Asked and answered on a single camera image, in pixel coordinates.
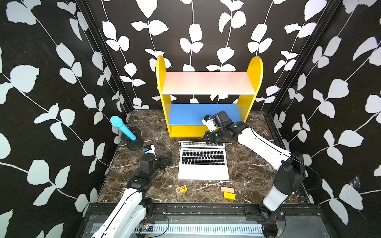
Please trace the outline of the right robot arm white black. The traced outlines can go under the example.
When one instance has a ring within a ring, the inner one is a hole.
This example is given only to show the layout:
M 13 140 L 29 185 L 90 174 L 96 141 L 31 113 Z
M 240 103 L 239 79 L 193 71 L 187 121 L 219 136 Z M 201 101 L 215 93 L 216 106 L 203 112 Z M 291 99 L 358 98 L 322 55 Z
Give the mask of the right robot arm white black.
M 207 144 L 235 139 L 265 159 L 276 170 L 273 186 L 259 205 L 259 212 L 264 219 L 270 219 L 272 213 L 306 178 L 304 158 L 300 153 L 291 153 L 276 146 L 242 121 L 234 123 L 225 111 L 205 116 L 202 124 L 208 128 L 203 136 Z

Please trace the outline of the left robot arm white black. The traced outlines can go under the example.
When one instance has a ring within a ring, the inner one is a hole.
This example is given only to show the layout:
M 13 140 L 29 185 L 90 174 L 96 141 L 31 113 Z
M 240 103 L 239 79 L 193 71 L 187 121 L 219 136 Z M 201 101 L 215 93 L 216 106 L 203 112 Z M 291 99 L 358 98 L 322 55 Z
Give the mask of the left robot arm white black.
M 93 238 L 128 238 L 145 217 L 153 212 L 152 199 L 146 198 L 152 184 L 159 180 L 160 171 L 172 164 L 172 153 L 161 156 L 147 153 L 129 180 L 122 198 Z

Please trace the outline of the silver laptop computer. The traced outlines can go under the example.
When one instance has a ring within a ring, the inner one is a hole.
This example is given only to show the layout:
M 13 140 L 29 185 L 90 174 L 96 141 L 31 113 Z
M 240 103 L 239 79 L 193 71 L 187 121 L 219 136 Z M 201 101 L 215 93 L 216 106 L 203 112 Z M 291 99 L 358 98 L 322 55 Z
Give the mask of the silver laptop computer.
M 179 141 L 180 180 L 229 180 L 226 148 L 231 143 Z

